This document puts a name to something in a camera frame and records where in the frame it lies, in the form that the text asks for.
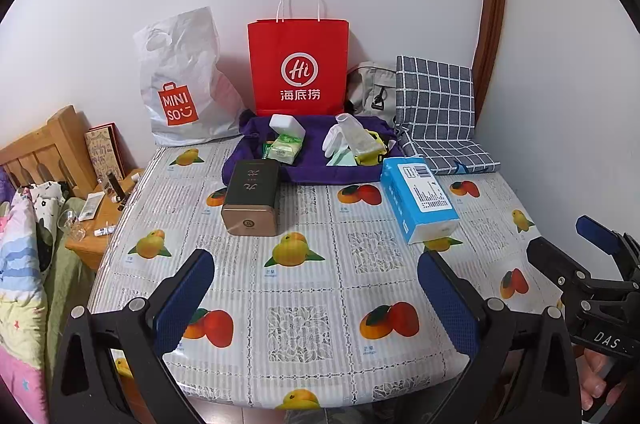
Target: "wooden door frame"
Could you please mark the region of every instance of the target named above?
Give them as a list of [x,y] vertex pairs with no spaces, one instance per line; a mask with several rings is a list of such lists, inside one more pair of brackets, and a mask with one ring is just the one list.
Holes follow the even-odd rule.
[[506,0],[482,0],[478,46],[473,62],[476,121],[480,117],[500,44]]

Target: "haidilao logo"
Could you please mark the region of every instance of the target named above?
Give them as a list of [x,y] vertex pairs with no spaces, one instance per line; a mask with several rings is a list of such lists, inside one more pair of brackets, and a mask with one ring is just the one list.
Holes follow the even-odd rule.
[[296,52],[283,60],[280,72],[291,86],[307,86],[318,76],[318,63],[311,55]]

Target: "human hand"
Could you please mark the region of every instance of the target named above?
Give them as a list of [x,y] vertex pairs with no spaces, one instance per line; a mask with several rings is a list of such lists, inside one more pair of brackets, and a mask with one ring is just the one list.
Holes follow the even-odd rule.
[[[607,364],[607,356],[589,350],[584,349],[584,355],[576,359],[576,366],[578,367],[578,378],[580,379],[580,403],[582,409],[587,411],[593,406],[593,399],[599,398],[604,393],[607,384],[598,375],[603,367]],[[613,387],[607,393],[607,399],[605,403],[607,406],[613,406],[622,390],[625,388],[626,381],[622,380],[618,385]]]

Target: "blanket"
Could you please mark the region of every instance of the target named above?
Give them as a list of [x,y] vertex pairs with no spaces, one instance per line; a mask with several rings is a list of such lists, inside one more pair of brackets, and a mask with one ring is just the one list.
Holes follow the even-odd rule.
[[7,216],[9,214],[9,201],[13,198],[15,189],[6,172],[0,166],[0,235],[4,232]]
[[0,376],[36,424],[48,421],[44,378],[46,321],[36,216],[30,191],[24,189],[15,195],[0,236]]

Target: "plaid fabric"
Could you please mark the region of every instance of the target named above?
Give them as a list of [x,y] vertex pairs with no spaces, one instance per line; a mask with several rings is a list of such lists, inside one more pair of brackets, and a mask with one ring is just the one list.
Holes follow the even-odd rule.
[[496,171],[474,135],[474,86],[469,68],[398,56],[396,130],[405,155],[424,156],[438,175]]

